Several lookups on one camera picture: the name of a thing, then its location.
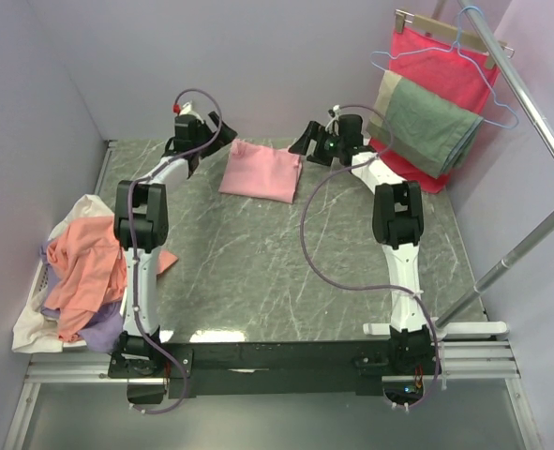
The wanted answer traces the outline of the pink t-shirt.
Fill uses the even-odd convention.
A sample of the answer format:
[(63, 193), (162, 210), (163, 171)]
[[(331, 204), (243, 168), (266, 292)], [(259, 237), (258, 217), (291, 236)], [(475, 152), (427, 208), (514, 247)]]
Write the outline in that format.
[(287, 148), (236, 139), (218, 191), (292, 204), (302, 172), (302, 159)]

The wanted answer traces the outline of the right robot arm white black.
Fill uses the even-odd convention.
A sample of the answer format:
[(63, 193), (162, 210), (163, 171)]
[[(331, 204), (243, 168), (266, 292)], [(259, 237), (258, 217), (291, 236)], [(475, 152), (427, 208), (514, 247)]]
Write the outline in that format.
[(334, 158), (373, 194), (372, 232), (387, 263), (392, 311), (388, 325), (388, 363), (400, 374), (419, 372), (432, 361), (429, 316), (421, 304), (418, 255), (425, 228), (422, 191), (394, 173), (364, 144), (358, 114), (331, 114), (323, 126), (308, 123), (290, 152), (329, 167)]

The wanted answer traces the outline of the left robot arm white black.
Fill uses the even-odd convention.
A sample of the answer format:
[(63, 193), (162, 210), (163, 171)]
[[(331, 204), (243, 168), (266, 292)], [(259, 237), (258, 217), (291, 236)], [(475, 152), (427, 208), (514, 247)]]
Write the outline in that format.
[(157, 270), (169, 232), (167, 193), (179, 188), (199, 166), (237, 136), (220, 112), (203, 120), (186, 104), (174, 117), (174, 133), (159, 163), (147, 174), (118, 184), (113, 232), (127, 265), (121, 304), (123, 332), (116, 351), (144, 377), (163, 368), (157, 315)]

